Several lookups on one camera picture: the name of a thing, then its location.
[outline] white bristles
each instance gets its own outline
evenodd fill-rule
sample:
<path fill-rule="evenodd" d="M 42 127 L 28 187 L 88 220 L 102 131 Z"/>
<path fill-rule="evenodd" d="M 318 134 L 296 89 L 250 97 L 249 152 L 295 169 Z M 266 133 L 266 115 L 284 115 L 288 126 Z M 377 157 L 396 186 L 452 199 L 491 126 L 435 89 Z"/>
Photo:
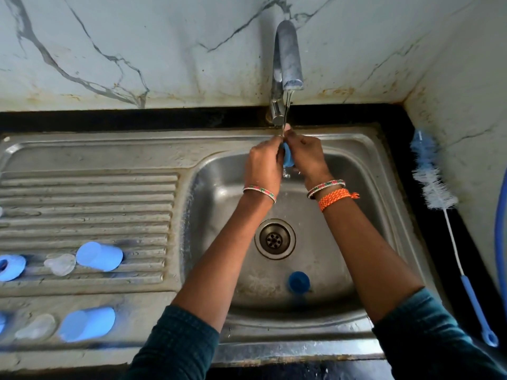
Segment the white bristles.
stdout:
<path fill-rule="evenodd" d="M 416 170 L 413 176 L 423 185 L 422 193 L 429 209 L 449 209 L 458 204 L 458 198 L 442 182 L 438 168 Z"/>

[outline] faucet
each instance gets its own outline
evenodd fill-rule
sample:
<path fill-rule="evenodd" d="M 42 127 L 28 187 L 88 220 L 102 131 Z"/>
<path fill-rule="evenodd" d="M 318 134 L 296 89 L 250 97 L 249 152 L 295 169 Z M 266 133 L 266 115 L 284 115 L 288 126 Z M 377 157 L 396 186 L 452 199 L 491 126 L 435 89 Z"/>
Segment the faucet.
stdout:
<path fill-rule="evenodd" d="M 285 105 L 284 91 L 303 89 L 303 73 L 299 57 L 298 36 L 289 20 L 282 21 L 276 28 L 273 53 L 273 79 L 271 83 L 270 114 L 276 127 L 283 125 Z"/>

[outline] colorful bangle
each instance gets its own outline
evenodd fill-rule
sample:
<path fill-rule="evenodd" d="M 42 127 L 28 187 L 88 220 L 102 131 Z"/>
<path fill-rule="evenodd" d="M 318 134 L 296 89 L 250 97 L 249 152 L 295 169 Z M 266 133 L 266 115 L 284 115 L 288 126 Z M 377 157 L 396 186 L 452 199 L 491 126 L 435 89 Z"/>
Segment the colorful bangle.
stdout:
<path fill-rule="evenodd" d="M 249 185 L 249 186 L 245 186 L 243 188 L 243 192 L 244 191 L 248 191 L 249 189 L 252 190 L 252 191 L 257 191 L 257 192 L 260 192 L 260 193 L 264 193 L 265 195 L 269 196 L 271 200 L 273 200 L 273 203 L 276 202 L 276 197 L 275 197 L 274 193 L 268 191 L 267 189 L 261 188 L 261 187 L 259 187 L 257 185 Z"/>
<path fill-rule="evenodd" d="M 331 180 L 331 181 L 328 181 L 328 182 L 323 182 L 322 184 L 319 184 L 315 187 L 313 187 L 312 189 L 310 189 L 310 191 L 307 193 L 306 197 L 307 198 L 313 198 L 313 196 L 323 190 L 324 188 L 327 188 L 328 186 L 333 186 L 333 185 L 343 185 L 343 188 L 345 188 L 345 181 L 343 180 Z"/>
<path fill-rule="evenodd" d="M 358 193 L 350 193 L 347 189 L 337 189 L 336 191 L 332 191 L 331 193 L 325 195 L 320 199 L 318 206 L 320 211 L 323 212 L 329 205 L 335 203 L 341 198 L 350 197 L 350 198 L 359 198 Z"/>

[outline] teal sweater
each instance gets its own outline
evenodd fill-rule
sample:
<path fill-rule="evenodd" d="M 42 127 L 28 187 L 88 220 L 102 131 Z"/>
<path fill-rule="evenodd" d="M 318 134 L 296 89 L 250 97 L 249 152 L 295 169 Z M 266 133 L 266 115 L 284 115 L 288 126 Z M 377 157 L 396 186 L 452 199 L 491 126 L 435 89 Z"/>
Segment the teal sweater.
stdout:
<path fill-rule="evenodd" d="M 396 379 L 507 379 L 426 289 L 380 320 L 373 332 Z M 123 380 L 202 380 L 219 333 L 177 306 L 168 306 Z"/>

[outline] sink drain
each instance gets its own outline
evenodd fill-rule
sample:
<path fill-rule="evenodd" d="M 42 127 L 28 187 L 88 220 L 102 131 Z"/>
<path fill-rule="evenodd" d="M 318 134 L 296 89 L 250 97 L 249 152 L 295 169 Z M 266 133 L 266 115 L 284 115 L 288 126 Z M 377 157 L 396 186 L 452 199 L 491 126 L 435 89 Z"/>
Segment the sink drain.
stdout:
<path fill-rule="evenodd" d="M 283 220 L 266 220 L 257 229 L 255 244 L 259 252 L 271 260 L 286 258 L 294 250 L 294 230 Z"/>

